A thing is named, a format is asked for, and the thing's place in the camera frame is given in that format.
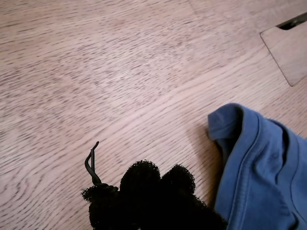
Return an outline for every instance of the blue fabric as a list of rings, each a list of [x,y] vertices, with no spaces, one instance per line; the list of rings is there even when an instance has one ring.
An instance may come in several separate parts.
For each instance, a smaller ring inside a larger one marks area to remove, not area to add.
[[[307,230],[307,141],[234,103],[208,122],[223,153],[215,210],[227,230]]]

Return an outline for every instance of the black pom-pom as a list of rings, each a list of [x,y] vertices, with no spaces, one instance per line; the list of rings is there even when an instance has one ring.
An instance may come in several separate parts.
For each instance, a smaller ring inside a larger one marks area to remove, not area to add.
[[[134,163],[120,181],[120,191],[125,194],[139,194],[154,189],[160,182],[160,171],[150,161]]]
[[[118,191],[111,192],[105,184],[94,185],[82,191],[83,198],[90,202],[90,222],[94,230],[120,229],[116,222],[116,216],[121,215],[123,210],[122,201]]]
[[[183,166],[175,165],[161,179],[164,186],[170,186],[174,190],[181,190],[193,194],[195,182],[193,175]]]

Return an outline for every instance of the black fuzzy object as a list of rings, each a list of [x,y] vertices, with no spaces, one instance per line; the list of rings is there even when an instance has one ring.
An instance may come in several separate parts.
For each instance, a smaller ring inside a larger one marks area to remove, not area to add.
[[[152,162],[136,162],[124,174],[118,191],[101,183],[94,161],[92,167],[88,165],[90,157],[94,159],[94,148],[85,162],[94,186],[84,189],[82,196],[90,202],[94,230],[226,229],[225,220],[194,195],[194,177],[183,166],[175,165],[161,178]]]

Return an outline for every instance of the wood grain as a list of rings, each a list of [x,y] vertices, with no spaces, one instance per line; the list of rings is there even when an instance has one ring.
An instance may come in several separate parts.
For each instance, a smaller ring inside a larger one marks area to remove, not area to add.
[[[256,26],[270,12],[202,2],[0,3],[1,229],[91,229],[80,192],[96,141],[103,181],[118,186],[141,159],[161,173],[182,163],[210,203],[221,162],[208,113],[238,102],[307,137],[307,80],[287,84],[259,35],[272,21]]]
[[[290,30],[273,27],[261,37],[291,86],[307,75],[307,23]]]

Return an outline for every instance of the black string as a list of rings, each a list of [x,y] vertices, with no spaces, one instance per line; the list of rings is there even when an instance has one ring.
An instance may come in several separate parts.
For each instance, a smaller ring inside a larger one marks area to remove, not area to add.
[[[98,175],[95,173],[95,149],[98,146],[98,144],[99,144],[99,141],[96,142],[94,147],[91,149],[90,154],[85,159],[85,168],[88,171],[88,173],[92,176],[92,182],[94,185],[104,187],[105,189],[110,190],[110,192],[116,192],[118,190],[117,187],[102,183]]]

